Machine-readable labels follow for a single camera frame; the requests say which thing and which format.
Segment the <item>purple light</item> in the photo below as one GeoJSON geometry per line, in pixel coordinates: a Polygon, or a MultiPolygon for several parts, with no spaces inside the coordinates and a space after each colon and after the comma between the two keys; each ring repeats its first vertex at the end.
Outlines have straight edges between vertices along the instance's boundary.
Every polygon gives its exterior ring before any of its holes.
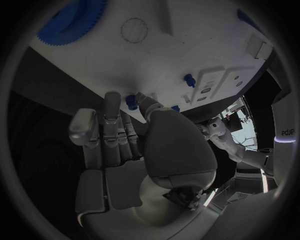
{"type": "Polygon", "coordinates": [[[283,144],[296,142],[296,140],[279,140],[276,137],[274,138],[274,141],[277,142],[277,143],[283,143],[283,144]]]}

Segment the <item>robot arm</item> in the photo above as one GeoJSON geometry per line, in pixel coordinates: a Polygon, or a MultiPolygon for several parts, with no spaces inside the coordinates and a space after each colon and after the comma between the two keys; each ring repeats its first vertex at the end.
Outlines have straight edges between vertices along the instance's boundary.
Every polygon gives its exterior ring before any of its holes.
{"type": "Polygon", "coordinates": [[[273,176],[273,154],[259,151],[246,150],[246,147],[235,143],[230,131],[220,118],[212,119],[208,125],[197,124],[206,140],[211,140],[219,149],[228,153],[231,160],[246,163],[262,169],[267,175],[273,176]]]}

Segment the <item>blue knob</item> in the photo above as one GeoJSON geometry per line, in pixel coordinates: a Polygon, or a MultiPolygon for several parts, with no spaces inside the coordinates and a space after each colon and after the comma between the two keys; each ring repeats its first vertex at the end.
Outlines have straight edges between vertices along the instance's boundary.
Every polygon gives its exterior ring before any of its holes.
{"type": "Polygon", "coordinates": [[[189,87],[195,88],[196,80],[192,77],[191,74],[185,75],[184,80],[186,81],[186,84],[187,84],[189,87]]]}
{"type": "Polygon", "coordinates": [[[136,102],[136,95],[129,95],[126,97],[126,104],[131,111],[137,110],[139,107],[136,102]]]}
{"type": "Polygon", "coordinates": [[[178,105],[176,106],[172,106],[171,109],[175,110],[176,112],[179,112],[180,113],[180,108],[178,105]]]}

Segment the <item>blue gear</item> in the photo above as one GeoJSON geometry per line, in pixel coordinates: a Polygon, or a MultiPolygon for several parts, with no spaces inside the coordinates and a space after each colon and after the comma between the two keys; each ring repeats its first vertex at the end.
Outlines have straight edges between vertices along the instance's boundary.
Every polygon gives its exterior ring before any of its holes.
{"type": "Polygon", "coordinates": [[[47,22],[37,37],[54,46],[72,43],[95,26],[106,3],[107,0],[73,0],[47,22]]]}

